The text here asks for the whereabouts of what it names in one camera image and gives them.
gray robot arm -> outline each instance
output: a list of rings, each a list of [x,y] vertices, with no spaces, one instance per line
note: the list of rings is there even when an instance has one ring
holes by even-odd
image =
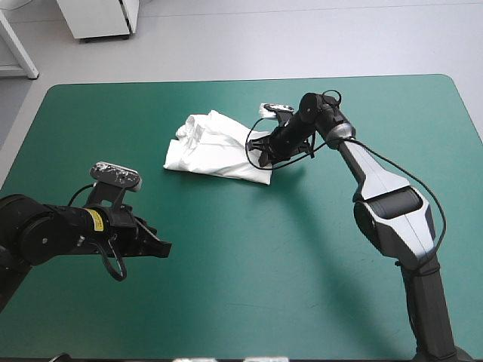
[[[384,256],[396,258],[396,265],[401,266],[409,320],[417,341],[414,360],[472,361],[454,344],[426,198],[407,179],[384,169],[355,140],[354,127],[340,111],[340,97],[336,100],[325,93],[308,93],[293,114],[269,106],[267,110],[277,113],[279,125],[270,135],[247,141],[247,151],[262,151],[261,167],[276,164],[306,149],[315,132],[338,150],[358,183],[353,201],[359,229]],[[314,149],[309,147],[305,152],[313,155]]]

green tabletop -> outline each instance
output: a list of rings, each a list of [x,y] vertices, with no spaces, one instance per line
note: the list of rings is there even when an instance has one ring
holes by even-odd
[[[173,247],[168,259],[128,259],[122,283],[99,256],[35,267],[0,314],[0,357],[412,357],[400,271],[357,229],[338,152],[274,172],[271,186],[162,168],[191,113],[250,126],[260,103],[297,107],[330,88],[361,141],[440,197],[455,339],[483,357],[483,148],[444,75],[51,88],[0,195],[66,204],[96,161],[121,164],[143,177],[126,201]]]

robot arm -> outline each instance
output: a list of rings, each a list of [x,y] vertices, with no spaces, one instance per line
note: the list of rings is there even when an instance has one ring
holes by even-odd
[[[54,256],[101,255],[117,281],[127,276],[123,257],[168,257],[171,244],[122,202],[126,191],[140,189],[139,174],[97,162],[91,175],[97,182],[83,208],[43,205],[24,195],[0,199],[0,311],[30,269]]]
[[[472,360],[454,345],[429,202],[407,179],[384,169],[355,141],[355,129],[340,111],[341,98],[326,93],[305,94],[291,117],[281,117],[280,110],[269,105],[266,110],[276,114],[279,125],[270,135],[247,142],[247,150],[262,151],[259,165],[265,167],[300,152],[309,153],[306,145],[315,132],[338,150],[358,183],[352,200],[359,229],[384,256],[396,258],[401,266],[417,340],[414,360]]]

yellow label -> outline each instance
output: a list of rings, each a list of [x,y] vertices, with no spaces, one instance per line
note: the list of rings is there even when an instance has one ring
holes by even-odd
[[[104,222],[103,222],[103,218],[100,217],[100,214],[96,210],[92,210],[92,209],[84,209],[84,210],[86,210],[92,216],[92,220],[94,221],[94,230],[96,232],[103,232]]]

crumpled cloth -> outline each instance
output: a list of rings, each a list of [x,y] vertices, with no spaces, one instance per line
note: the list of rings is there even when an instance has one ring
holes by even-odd
[[[245,140],[249,131],[243,124],[214,110],[207,115],[190,115],[176,132],[178,140],[171,140],[169,144],[164,168],[269,185],[272,171],[258,170],[247,161]],[[267,134],[253,131],[250,139]],[[248,154],[258,164],[260,151]]]

